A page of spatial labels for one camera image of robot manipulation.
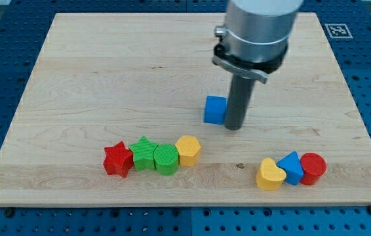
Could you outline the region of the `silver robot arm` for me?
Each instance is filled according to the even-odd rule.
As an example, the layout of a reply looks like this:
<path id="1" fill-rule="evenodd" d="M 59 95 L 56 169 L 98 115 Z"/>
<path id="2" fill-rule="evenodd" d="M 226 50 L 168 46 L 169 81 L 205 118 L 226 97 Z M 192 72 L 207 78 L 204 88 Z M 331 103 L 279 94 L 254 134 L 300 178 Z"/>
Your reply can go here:
<path id="1" fill-rule="evenodd" d="M 266 83 L 288 50 L 303 0 L 229 0 L 212 62 L 242 79 Z"/>

